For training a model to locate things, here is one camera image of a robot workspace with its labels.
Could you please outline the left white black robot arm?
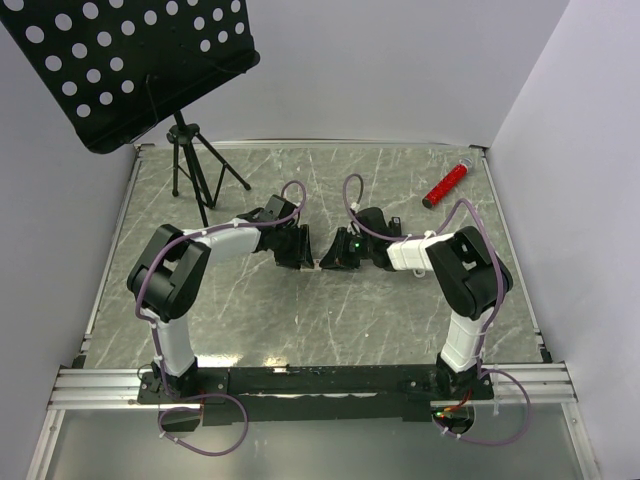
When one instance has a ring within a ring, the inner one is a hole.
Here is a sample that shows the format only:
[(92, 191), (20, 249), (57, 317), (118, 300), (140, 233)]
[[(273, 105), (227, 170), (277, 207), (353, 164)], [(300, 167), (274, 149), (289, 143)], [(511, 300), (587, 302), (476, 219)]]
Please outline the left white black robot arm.
[(177, 402), (194, 396), (198, 361), (192, 349), (188, 312), (207, 270), (231, 258), (270, 251), (278, 266), (314, 267), (310, 228), (301, 207), (273, 195), (264, 208), (198, 230), (170, 224), (157, 228), (127, 278), (135, 314), (149, 323), (155, 348), (154, 378)]

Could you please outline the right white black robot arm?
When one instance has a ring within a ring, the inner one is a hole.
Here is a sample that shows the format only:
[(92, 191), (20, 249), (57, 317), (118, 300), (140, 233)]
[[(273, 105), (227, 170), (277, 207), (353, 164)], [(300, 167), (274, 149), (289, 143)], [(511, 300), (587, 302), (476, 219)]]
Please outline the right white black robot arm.
[(356, 270), (369, 260), (389, 272), (411, 271), (416, 277), (434, 274), (451, 308), (447, 337), (436, 361), (436, 384), (444, 396), (458, 398), (477, 376), (486, 324), (498, 298), (511, 290), (513, 278), (475, 226), (421, 237), (401, 233), (399, 218), (387, 221), (378, 207), (361, 210), (349, 226), (336, 231), (319, 267)]

